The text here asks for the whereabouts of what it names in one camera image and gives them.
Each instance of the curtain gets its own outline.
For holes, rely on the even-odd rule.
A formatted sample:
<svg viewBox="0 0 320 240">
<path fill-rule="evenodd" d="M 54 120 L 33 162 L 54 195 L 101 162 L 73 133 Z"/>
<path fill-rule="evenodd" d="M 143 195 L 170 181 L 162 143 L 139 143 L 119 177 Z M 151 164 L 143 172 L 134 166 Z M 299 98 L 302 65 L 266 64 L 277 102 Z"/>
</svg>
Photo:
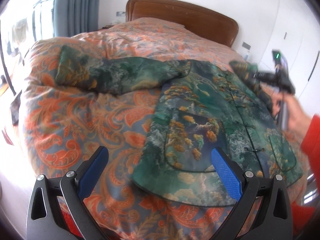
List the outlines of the curtain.
<svg viewBox="0 0 320 240">
<path fill-rule="evenodd" d="M 71 37 L 98 29 L 99 0 L 54 0 L 54 36 Z"/>
</svg>

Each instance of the green jacket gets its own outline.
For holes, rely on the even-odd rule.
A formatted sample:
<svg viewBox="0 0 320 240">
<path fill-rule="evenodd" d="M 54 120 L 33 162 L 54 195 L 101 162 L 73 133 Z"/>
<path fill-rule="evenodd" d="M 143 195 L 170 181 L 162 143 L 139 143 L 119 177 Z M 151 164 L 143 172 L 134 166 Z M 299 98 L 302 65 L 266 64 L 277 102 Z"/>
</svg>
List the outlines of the green jacket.
<svg viewBox="0 0 320 240">
<path fill-rule="evenodd" d="M 143 155 L 133 173 L 139 187 L 191 205 L 234 204 L 211 165 L 211 150 L 217 146 L 256 176 L 281 174 L 289 186 L 303 175 L 292 148 L 257 96 L 269 109 L 270 98 L 254 80 L 248 80 L 246 66 L 231 63 L 257 96 L 236 74 L 209 62 L 175 64 L 190 67 L 190 73 L 162 87 Z"/>
<path fill-rule="evenodd" d="M 209 62 L 97 59 L 63 46 L 55 81 L 114 95 L 162 86 L 134 182 L 169 200 L 225 206 L 235 200 L 211 165 L 214 147 L 256 176 L 281 174 L 287 186 L 303 175 L 268 112 L 270 98 L 248 78 L 252 66 L 230 64 L 246 85 Z"/>
</svg>

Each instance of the window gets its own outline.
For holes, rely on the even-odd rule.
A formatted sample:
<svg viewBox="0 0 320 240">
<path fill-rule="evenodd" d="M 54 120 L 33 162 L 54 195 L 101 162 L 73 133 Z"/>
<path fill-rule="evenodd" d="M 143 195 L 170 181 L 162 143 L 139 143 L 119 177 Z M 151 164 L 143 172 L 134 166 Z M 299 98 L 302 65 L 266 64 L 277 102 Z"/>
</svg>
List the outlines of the window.
<svg viewBox="0 0 320 240">
<path fill-rule="evenodd" d="M 28 75 L 23 59 L 35 41 L 54 36 L 52 12 L 54 0 L 10 0 L 0 17 L 3 60 L 15 92 Z M 8 88 L 0 61 L 0 95 Z"/>
</svg>

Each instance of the jacket sleeve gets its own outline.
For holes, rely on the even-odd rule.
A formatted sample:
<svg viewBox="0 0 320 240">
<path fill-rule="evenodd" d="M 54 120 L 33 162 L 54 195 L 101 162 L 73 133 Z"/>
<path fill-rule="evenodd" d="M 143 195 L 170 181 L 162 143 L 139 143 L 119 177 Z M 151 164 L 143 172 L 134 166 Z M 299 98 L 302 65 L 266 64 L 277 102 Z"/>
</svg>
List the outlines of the jacket sleeve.
<svg viewBox="0 0 320 240">
<path fill-rule="evenodd" d="M 308 132 L 301 144 L 301 150 L 308 155 L 311 170 L 320 189 L 320 117 L 312 118 Z"/>
<path fill-rule="evenodd" d="M 320 189 L 320 117 L 315 115 L 305 138 L 301 144 L 301 150 L 307 154 L 311 170 Z M 314 214 L 314 207 L 299 206 L 297 203 L 291 204 L 294 234 L 299 233 L 305 224 Z"/>
</svg>

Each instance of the human hand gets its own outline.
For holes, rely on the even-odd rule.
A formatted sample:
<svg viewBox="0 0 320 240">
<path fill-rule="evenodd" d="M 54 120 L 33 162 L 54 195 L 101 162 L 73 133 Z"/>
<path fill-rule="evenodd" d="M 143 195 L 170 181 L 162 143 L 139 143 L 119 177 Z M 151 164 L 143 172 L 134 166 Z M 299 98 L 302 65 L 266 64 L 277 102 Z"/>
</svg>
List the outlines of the human hand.
<svg viewBox="0 0 320 240">
<path fill-rule="evenodd" d="M 305 114 L 297 98 L 286 93 L 273 93 L 271 98 L 273 103 L 272 114 L 275 116 L 279 113 L 280 101 L 286 102 L 289 112 L 288 129 L 305 137 L 311 124 L 311 118 Z"/>
</svg>

